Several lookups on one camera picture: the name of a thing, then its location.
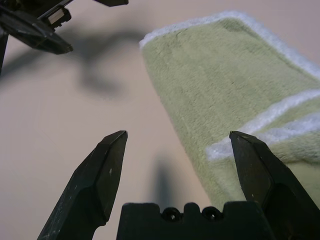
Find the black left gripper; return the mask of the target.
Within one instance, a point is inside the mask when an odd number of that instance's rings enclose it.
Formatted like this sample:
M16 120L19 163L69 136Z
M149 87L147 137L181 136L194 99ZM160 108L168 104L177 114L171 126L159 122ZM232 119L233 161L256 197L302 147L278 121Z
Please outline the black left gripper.
M33 49L56 55L66 54L72 52L73 47L54 30L71 20L69 10L65 8L70 2L71 0L1 0L1 6L22 12L1 12L0 25L6 33Z

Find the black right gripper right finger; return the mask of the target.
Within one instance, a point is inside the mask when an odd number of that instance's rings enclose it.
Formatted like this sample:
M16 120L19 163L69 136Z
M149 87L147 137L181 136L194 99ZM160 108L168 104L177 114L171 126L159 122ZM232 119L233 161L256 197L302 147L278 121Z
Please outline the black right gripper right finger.
M229 134L239 183L260 205L278 240L318 240L320 210L292 171L257 137Z

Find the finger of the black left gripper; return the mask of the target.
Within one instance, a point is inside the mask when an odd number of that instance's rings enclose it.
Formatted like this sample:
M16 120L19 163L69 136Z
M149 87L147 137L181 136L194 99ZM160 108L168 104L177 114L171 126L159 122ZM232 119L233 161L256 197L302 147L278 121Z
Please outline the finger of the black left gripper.
M98 3L101 3L108 7L116 7L116 6L123 6L128 5L128 0L95 0Z

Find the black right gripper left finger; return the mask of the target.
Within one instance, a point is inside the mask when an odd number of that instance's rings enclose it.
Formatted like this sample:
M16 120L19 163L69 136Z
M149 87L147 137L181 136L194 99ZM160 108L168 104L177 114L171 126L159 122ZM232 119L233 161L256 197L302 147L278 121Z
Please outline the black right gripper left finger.
M102 139L73 172L40 240L91 240L109 221L120 184L128 133Z

